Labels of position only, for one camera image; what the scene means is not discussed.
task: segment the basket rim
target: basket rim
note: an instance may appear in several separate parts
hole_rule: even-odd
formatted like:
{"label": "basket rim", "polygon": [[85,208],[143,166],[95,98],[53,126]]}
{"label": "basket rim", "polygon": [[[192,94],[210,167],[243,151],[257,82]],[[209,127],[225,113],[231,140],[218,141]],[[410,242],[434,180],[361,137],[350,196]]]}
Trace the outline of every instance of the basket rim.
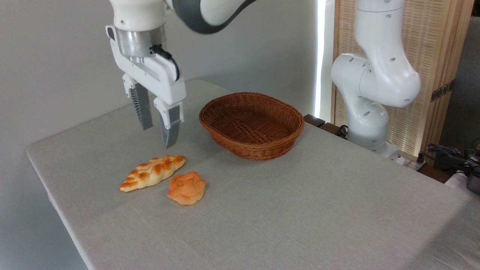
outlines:
{"label": "basket rim", "polygon": [[[204,112],[209,109],[210,106],[212,106],[215,102],[221,101],[225,98],[231,97],[231,96],[244,96],[244,95],[258,95],[258,96],[264,96],[266,98],[272,99],[274,101],[277,101],[279,103],[282,103],[283,105],[293,109],[298,116],[298,119],[300,120],[300,125],[293,131],[290,135],[281,138],[279,140],[267,142],[267,143],[242,143],[236,140],[231,139],[230,137],[227,137],[220,133],[217,129],[213,128],[211,125],[209,125],[206,121],[203,119]],[[301,134],[304,126],[305,126],[305,120],[303,118],[303,115],[297,110],[297,108],[293,107],[292,105],[285,103],[279,99],[276,99],[274,97],[271,97],[269,95],[263,94],[263,93],[258,93],[258,92],[237,92],[237,93],[232,93],[232,94],[227,94],[218,98],[215,98],[205,104],[205,106],[200,110],[199,113],[199,120],[200,124],[209,132],[209,133],[215,133],[216,135],[219,135],[222,137],[223,140],[228,141],[228,143],[234,144],[236,146],[242,146],[242,147],[255,147],[255,148],[268,148],[269,145],[278,145],[278,144],[283,144],[283,143],[290,143],[292,140],[296,140],[296,138]]]}

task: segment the white wall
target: white wall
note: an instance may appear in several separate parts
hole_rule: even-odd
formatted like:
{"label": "white wall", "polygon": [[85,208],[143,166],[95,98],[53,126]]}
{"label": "white wall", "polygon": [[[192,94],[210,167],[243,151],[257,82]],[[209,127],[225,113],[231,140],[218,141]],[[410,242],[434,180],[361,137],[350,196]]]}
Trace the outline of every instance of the white wall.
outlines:
{"label": "white wall", "polygon": [[[169,15],[168,49],[187,79],[260,91],[312,113],[316,0],[259,0],[202,36]],[[108,1],[0,4],[0,269],[85,269],[27,145],[129,103],[104,26]]]}

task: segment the braided bread roll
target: braided bread roll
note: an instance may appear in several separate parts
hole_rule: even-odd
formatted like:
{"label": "braided bread roll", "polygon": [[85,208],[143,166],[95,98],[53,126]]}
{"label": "braided bread roll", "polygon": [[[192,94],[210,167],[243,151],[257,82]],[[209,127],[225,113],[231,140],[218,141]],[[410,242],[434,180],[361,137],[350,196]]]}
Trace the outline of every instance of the braided bread roll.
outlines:
{"label": "braided bread roll", "polygon": [[187,159],[180,155],[164,155],[161,158],[153,158],[148,163],[138,165],[135,170],[130,172],[119,190],[129,192],[158,184],[160,181],[169,178],[186,161]]}

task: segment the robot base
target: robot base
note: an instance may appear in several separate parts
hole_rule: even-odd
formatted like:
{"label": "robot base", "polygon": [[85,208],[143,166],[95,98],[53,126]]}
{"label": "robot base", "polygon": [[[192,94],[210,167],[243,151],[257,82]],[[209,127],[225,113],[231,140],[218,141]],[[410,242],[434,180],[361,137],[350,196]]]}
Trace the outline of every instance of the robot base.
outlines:
{"label": "robot base", "polygon": [[375,152],[395,162],[398,159],[398,154],[399,154],[398,148],[391,143],[384,142],[379,146],[365,147],[365,149]]}

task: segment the round bun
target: round bun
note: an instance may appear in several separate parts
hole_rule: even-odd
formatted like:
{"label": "round bun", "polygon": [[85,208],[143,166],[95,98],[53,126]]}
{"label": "round bun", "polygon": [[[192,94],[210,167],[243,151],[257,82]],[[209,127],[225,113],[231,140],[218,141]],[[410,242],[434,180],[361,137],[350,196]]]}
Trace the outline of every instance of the round bun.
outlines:
{"label": "round bun", "polygon": [[179,204],[192,205],[205,193],[205,181],[196,172],[175,175],[170,181],[167,196]]}

